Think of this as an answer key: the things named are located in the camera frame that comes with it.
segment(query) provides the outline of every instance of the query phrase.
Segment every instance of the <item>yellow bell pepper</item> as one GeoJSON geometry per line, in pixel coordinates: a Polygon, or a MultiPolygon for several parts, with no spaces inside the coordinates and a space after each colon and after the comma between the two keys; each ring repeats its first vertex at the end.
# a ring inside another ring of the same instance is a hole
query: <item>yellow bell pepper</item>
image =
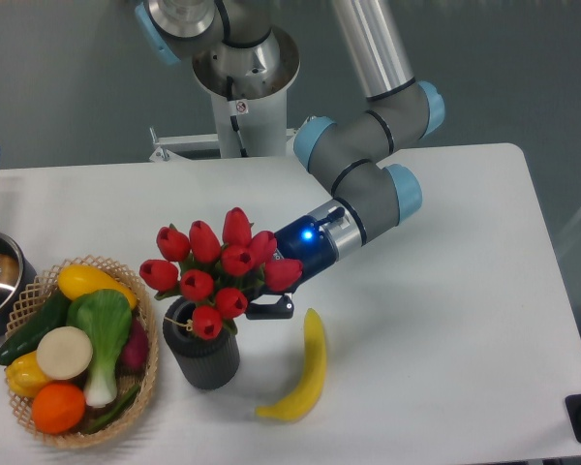
{"type": "Polygon", "coordinates": [[[16,358],[5,371],[9,389],[21,397],[35,397],[52,381],[39,368],[37,351],[16,358]]]}

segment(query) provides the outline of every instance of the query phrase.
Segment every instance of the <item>black vase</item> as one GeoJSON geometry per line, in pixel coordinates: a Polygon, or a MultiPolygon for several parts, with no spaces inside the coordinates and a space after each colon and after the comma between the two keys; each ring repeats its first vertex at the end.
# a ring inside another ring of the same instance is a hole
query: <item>black vase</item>
{"type": "MultiPolygon", "coordinates": [[[[178,298],[166,312],[166,316],[181,324],[192,318],[194,302],[178,298]]],[[[202,340],[183,326],[164,320],[164,339],[187,381],[199,389],[216,389],[232,379],[239,368],[239,347],[234,334],[222,328],[210,341],[202,340]]]]}

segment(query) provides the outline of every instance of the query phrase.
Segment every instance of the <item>tulip bouquet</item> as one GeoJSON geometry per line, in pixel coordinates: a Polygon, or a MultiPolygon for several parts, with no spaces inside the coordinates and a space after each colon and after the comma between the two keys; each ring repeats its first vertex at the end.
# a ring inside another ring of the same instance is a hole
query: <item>tulip bouquet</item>
{"type": "Polygon", "coordinates": [[[303,268],[299,260],[274,260],[273,232],[252,235],[252,224],[238,207],[226,214],[222,243],[209,225],[195,221],[188,234],[174,225],[162,227],[157,246],[164,260],[147,260],[139,275],[158,300],[182,295],[193,301],[196,309],[185,327],[204,340],[215,339],[223,327],[236,333],[234,319],[250,301],[265,290],[284,292],[303,268]]]}

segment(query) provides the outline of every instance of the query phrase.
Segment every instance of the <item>bok choy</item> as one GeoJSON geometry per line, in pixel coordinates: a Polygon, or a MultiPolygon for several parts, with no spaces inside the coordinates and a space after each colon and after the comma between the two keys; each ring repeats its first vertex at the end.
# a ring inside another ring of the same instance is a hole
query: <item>bok choy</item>
{"type": "Polygon", "coordinates": [[[70,313],[70,323],[84,331],[93,345],[93,358],[84,386],[86,404],[105,407],[117,395],[114,372],[129,338],[131,308],[124,295],[111,289],[95,291],[76,302],[77,308],[70,313]]]}

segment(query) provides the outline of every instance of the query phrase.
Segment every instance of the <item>gray floor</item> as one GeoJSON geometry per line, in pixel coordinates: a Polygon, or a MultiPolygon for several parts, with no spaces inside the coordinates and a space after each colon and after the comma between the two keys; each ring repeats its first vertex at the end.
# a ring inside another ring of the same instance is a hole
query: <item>gray floor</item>
{"type": "MultiPolygon", "coordinates": [[[[144,162],[151,125],[160,137],[214,132],[189,63],[157,61],[136,3],[0,1],[2,168],[144,162]]],[[[257,3],[301,53],[289,126],[363,111],[329,2],[257,3]]],[[[445,123],[420,146],[519,145],[555,237],[581,205],[581,1],[390,3],[415,74],[446,101],[445,123]]],[[[561,267],[581,330],[581,242],[561,267]]]]}

